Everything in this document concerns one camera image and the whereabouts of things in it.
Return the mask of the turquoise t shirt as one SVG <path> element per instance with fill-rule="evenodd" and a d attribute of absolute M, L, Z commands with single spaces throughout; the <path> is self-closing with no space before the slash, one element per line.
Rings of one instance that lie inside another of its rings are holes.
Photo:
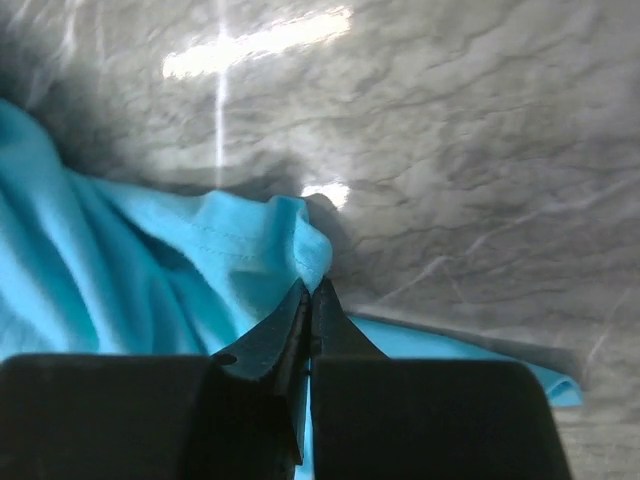
<path fill-rule="evenodd" d="M 331 258 L 302 199 L 87 177 L 3 103 L 2 477 L 570 477 L 550 405 L 575 396 L 567 378 L 347 314 L 387 358 L 312 359 Z M 310 296 L 302 463 L 216 465 L 212 357 L 296 282 Z"/>

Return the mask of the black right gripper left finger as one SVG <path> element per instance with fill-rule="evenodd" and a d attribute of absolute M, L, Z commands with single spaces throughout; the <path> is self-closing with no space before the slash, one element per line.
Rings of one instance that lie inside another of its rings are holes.
<path fill-rule="evenodd" d="M 310 296 L 296 282 L 264 320 L 212 357 L 216 465 L 299 465 L 304 457 Z"/>

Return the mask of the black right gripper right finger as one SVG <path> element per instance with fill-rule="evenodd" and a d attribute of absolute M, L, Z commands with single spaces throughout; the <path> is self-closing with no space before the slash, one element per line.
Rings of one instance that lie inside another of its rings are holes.
<path fill-rule="evenodd" d="M 312 298 L 310 352 L 312 359 L 329 356 L 387 358 L 346 315 L 334 285 L 327 277 Z"/>

